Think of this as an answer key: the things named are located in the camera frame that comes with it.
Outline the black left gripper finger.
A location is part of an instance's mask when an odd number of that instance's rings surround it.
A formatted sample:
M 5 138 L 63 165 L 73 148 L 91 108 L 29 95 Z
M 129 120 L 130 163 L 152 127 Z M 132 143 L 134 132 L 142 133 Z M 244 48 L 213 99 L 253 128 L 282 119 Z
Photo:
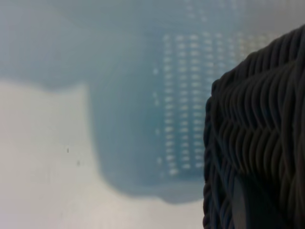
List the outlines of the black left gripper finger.
M 234 178 L 234 191 L 232 200 L 232 216 L 236 229 L 247 228 L 246 204 L 242 183 L 238 177 Z

